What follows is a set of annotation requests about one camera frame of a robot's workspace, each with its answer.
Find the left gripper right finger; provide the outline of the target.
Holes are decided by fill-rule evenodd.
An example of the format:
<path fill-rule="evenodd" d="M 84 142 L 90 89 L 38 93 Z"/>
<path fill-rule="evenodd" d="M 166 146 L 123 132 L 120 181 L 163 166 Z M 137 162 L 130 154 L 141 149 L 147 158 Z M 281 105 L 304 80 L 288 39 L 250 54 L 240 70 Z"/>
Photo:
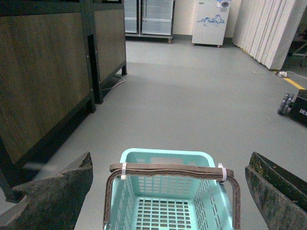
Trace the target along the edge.
<path fill-rule="evenodd" d="M 250 194 L 270 230 L 307 228 L 307 182 L 253 152 L 245 167 Z"/>

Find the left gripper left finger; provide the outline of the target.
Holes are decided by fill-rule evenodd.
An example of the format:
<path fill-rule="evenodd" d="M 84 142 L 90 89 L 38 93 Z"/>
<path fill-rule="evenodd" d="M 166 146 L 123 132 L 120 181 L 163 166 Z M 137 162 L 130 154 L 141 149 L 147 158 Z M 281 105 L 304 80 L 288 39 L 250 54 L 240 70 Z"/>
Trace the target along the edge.
<path fill-rule="evenodd" d="M 13 188 L 23 198 L 0 215 L 2 230 L 72 230 L 93 183 L 93 162 L 85 152 L 54 176 Z"/>

